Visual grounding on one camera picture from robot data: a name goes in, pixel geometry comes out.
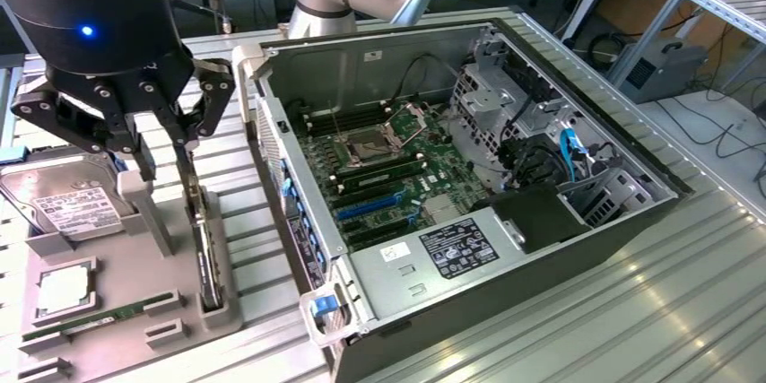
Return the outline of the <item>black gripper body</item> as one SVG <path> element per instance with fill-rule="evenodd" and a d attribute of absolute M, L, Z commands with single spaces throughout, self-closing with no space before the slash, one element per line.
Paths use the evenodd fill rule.
<path fill-rule="evenodd" d="M 168 0 L 5 1 L 45 62 L 43 90 L 99 110 L 176 110 L 192 54 Z"/>

